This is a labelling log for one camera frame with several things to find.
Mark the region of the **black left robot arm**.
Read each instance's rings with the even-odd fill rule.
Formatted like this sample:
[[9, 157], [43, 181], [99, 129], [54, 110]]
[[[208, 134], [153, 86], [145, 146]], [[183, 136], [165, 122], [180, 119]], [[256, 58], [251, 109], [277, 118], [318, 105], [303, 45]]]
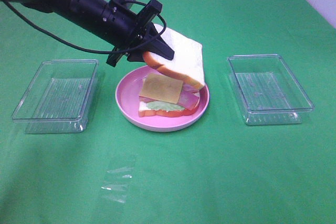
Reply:
[[[45, 35], [71, 48], [92, 54], [107, 55], [107, 64], [116, 66], [123, 55], [128, 61], [143, 61], [143, 53], [153, 52], [167, 60], [173, 60], [173, 49], [162, 39], [163, 31], [157, 31], [152, 20], [160, 17], [162, 4], [150, 0], [136, 14], [130, 10], [137, 0], [1, 0], [24, 22]], [[51, 32], [35, 25], [11, 3], [43, 13], [56, 13], [88, 32], [112, 44], [110, 51], [93, 50], [71, 44]]]

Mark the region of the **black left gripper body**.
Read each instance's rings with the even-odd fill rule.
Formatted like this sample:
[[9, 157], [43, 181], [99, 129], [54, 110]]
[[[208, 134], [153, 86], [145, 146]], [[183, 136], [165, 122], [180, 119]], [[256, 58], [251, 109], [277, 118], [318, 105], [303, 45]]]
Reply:
[[135, 1], [131, 8], [115, 1], [104, 3], [101, 11], [104, 37], [114, 45], [107, 64], [115, 67], [129, 51], [142, 50], [146, 29], [155, 17], [161, 17], [162, 4], [157, 0], [148, 3]]

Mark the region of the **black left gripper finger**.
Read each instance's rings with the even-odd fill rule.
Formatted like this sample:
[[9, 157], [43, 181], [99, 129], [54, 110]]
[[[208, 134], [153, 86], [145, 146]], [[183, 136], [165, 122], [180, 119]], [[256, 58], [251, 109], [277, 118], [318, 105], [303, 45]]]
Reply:
[[127, 61], [129, 62], [144, 62], [144, 53], [145, 51], [142, 50], [133, 50], [127, 52], [125, 55], [127, 56]]
[[173, 60], [174, 50], [161, 38], [153, 23], [148, 25], [143, 43], [143, 51], [153, 52], [167, 60]]

